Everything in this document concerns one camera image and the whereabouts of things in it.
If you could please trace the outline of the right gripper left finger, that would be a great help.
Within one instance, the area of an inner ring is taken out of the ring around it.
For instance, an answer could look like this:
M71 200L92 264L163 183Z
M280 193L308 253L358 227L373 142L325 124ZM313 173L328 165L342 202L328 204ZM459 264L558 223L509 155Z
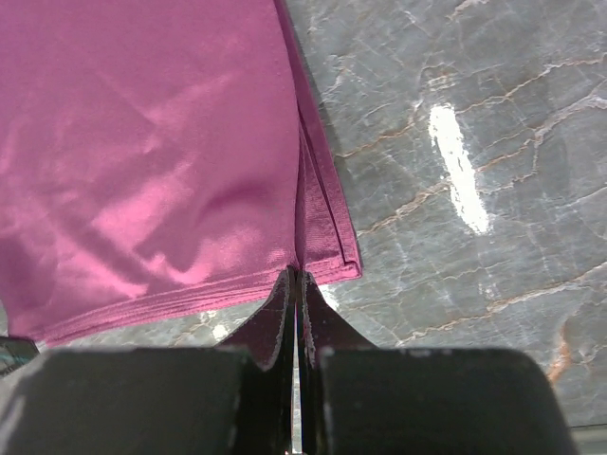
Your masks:
M213 347L49 350L1 386L5 454L286 454L296 274Z

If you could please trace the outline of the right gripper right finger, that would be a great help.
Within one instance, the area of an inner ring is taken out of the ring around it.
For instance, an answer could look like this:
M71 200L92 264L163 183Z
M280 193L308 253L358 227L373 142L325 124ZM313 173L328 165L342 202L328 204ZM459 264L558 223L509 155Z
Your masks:
M574 454L536 362L504 348L381 349L296 284L307 454Z

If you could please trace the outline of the purple cloth napkin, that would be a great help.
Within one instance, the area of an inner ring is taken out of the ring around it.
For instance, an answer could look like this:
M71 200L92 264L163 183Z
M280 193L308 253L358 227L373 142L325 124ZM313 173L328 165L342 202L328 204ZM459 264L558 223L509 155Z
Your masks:
M1 5L1 301L47 345L361 260L281 1Z

